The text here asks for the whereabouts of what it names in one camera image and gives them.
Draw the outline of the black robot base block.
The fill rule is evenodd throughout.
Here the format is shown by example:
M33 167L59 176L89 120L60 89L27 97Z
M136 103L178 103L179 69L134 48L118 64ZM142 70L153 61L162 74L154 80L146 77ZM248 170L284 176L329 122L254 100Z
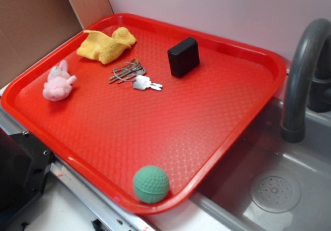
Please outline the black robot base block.
M42 197L52 152L33 134L1 130L1 230Z

